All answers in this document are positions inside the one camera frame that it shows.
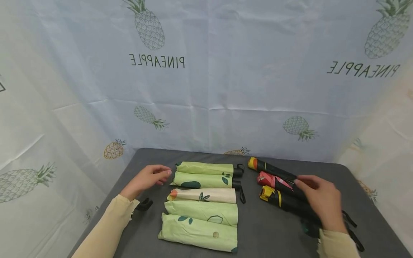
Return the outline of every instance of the pineapple illustration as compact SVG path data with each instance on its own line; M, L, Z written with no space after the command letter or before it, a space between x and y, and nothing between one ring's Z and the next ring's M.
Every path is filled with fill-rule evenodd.
M390 54L400 43L409 28L410 14L406 9L413 0L377 1L382 9L377 11L383 17L371 28L364 45L364 52L370 59Z
M316 135L317 132L314 132L314 130L309 130L309 123L307 123L307 121L300 116L290 117L284 122L282 127L291 135L299 135L300 137L298 140L301 140L302 142L309 141L310 139L314 139L314 136L318 136Z
M354 142L351 144L351 146L349 147L350 149L353 149L357 152L361 152L362 150L364 150L366 147L363 145L363 143L361 142L360 138L357 138L354 140Z
M227 151L224 154L227 155L238 155L238 156L244 156L249 153L249 149L246 147L242 147L241 149L233 149L232 151Z
M367 185L365 185L361 180L357 180L358 183L361 185L363 190L367 193L368 197L373 201L376 202L377 191L376 189L372 190Z
M90 220L92 217L95 215L95 212L99 210L99 207L95 207L95 210L92 209L87 209L86 214L85 214L85 221L83 221L84 224L89 224Z
M142 106L136 106L135 110L133 111L135 116L140 120L151 123L155 126L157 130L165 130L168 127L168 123L162 119L156 119L155 116L151 113L151 111L147 110Z
M116 139L115 142L111 142L106 148L104 149L103 156L105 159L116 159L123 154L123 146L126 145L126 141L121 141L120 139Z
M135 26L140 40L150 50L157 50L165 44L161 23L153 12L146 9L145 0L123 0L128 9L135 13Z
M49 187L49 182L55 178L56 168L53 163L37 171L35 169L19 169L0 175L0 203L19 198L29 192L38 184Z

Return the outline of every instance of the yellow pineapple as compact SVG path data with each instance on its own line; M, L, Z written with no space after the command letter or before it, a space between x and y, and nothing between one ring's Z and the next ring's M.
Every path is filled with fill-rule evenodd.
M227 151L224 154L226 155L238 155L238 156L244 156L249 153L249 149L246 147L242 147L241 149L233 149L232 151Z
M116 159L123 154L123 146L126 145L125 141L116 139L115 142L111 142L106 149L104 149L103 156L105 159Z
M376 189L372 190L367 185L365 185L361 180L357 180L358 183L361 185L363 190L367 193L368 197L373 201L376 202L377 191Z

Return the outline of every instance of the beige sleeve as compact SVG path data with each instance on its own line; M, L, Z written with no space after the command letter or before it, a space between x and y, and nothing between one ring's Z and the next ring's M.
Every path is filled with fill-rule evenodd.
M113 258L123 229L138 204L139 201L129 201L121 195L113 198L72 258Z
M356 244L347 234L320 229L320 258L360 258Z

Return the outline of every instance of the curtain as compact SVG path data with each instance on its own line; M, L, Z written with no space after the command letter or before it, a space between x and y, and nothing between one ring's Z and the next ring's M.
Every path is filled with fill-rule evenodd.
M367 128L341 155L347 166L413 253L413 76L408 69L378 105Z
M321 162L344 152L351 157L340 161L376 189L377 205L390 214L392 196L407 198L409 188L375 176L394 156L385 164L361 151L387 138L362 132L411 66L405 7L398 0L6 1L0 256L65 257L142 147ZM403 158L407 117L391 120L406 130L398 129ZM383 167L366 168L377 159ZM392 212L386 218L407 245L412 234L399 218L411 213L401 203Z

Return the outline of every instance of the gray tabletop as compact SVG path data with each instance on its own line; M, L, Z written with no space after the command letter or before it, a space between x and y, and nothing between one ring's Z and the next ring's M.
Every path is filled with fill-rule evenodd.
M343 209L358 224L353 231L366 248L360 254L362 258L411 258L409 252L345 166L270 158L259 159L296 175L314 174L335 183L342 193ZM318 257L317 239L303 233L300 219L259 198L261 186L256 182L258 173L247 168L248 160L249 157L246 156L161 149L137 150L69 257L99 221L110 201L137 172L149 164L163 164L175 168L175 163L179 161L245 165L246 171L240 180L247 199L246 204L239 201L239 192L237 193L238 253L225 253L158 240L157 235L162 226L161 214L166 211L164 202L174 187L155 185L139 196L140 200L150 197L154 204L148 211L138 212L133 216L122 234L114 257Z

